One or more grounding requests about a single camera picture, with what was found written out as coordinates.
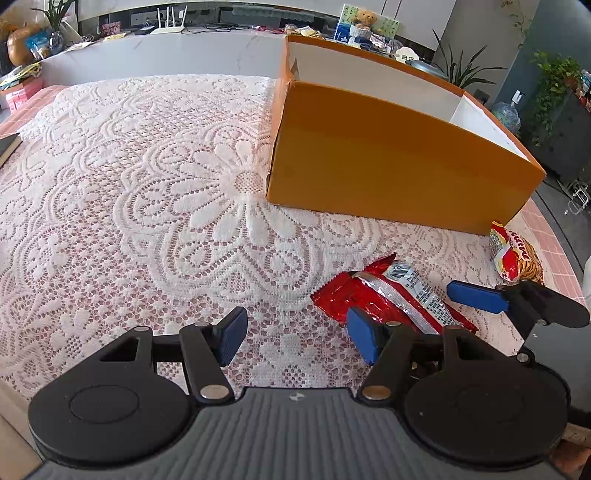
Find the person's right hand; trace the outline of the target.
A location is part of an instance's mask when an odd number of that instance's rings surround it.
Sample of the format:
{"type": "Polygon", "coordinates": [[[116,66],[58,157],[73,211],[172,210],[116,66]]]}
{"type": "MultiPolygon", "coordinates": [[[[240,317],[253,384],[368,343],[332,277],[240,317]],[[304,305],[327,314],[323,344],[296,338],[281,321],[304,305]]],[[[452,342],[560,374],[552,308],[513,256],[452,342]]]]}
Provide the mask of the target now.
{"type": "Polygon", "coordinates": [[[590,457],[591,450],[582,445],[561,440],[551,455],[551,463],[571,479],[578,479],[590,457]]]}

